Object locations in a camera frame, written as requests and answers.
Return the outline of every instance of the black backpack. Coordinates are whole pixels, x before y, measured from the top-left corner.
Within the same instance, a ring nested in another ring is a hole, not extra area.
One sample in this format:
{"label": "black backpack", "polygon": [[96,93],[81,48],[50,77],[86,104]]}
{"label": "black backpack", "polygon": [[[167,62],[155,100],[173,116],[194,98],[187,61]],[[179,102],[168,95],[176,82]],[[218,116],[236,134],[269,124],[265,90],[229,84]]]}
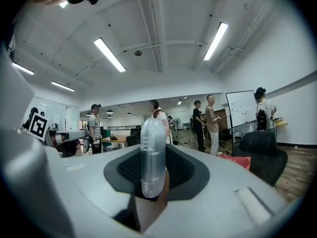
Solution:
{"label": "black backpack", "polygon": [[256,113],[256,118],[257,118],[257,131],[259,130],[268,130],[268,122],[267,122],[267,116],[264,110],[260,109]]}

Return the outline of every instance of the black pants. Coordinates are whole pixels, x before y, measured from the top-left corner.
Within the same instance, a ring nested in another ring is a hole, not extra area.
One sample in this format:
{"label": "black pants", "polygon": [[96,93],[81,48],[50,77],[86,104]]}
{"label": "black pants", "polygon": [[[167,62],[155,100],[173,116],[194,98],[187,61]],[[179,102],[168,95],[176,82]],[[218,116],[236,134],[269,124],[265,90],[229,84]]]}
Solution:
{"label": "black pants", "polygon": [[94,140],[92,137],[89,137],[89,141],[90,141],[91,147],[93,149],[93,154],[101,153],[101,138],[96,139],[96,141],[98,142],[98,145],[94,145]]}
{"label": "black pants", "polygon": [[193,124],[193,129],[197,134],[198,150],[203,150],[204,149],[203,127],[201,124]]}

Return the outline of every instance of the wooden floor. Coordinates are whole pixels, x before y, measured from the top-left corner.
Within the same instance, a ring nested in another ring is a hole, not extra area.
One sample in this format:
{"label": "wooden floor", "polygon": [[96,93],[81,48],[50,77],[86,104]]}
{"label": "wooden floor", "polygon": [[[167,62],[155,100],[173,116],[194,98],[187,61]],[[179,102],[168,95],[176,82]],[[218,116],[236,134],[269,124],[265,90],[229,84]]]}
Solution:
{"label": "wooden floor", "polygon": [[[173,132],[174,140],[178,140],[184,147],[198,149],[197,136],[190,130],[180,130]],[[206,153],[210,153],[210,139],[205,135]],[[317,167],[317,149],[295,148],[289,146],[278,146],[288,155],[286,167],[278,179],[275,187],[277,191],[288,202],[305,195],[310,183],[315,175]],[[224,147],[220,146],[219,151],[225,155],[231,154],[231,141],[228,141]]]}

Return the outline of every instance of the red box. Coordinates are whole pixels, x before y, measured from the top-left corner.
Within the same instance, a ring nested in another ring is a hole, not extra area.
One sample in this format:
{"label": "red box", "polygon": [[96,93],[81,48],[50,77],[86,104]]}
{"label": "red box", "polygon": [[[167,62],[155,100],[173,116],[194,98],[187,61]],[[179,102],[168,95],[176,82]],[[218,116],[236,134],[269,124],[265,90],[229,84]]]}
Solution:
{"label": "red box", "polygon": [[233,161],[243,166],[245,169],[250,170],[251,157],[232,157],[232,156],[223,156],[223,155],[218,155],[218,157],[229,160],[229,161]]}

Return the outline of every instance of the clear plastic bottle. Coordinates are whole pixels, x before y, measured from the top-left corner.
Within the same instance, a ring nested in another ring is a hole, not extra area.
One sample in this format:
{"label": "clear plastic bottle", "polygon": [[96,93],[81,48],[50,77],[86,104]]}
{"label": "clear plastic bottle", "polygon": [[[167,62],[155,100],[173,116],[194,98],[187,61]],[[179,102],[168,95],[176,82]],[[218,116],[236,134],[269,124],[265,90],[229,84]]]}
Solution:
{"label": "clear plastic bottle", "polygon": [[165,182],[165,127],[161,120],[150,118],[141,129],[141,183],[143,195],[158,196]]}

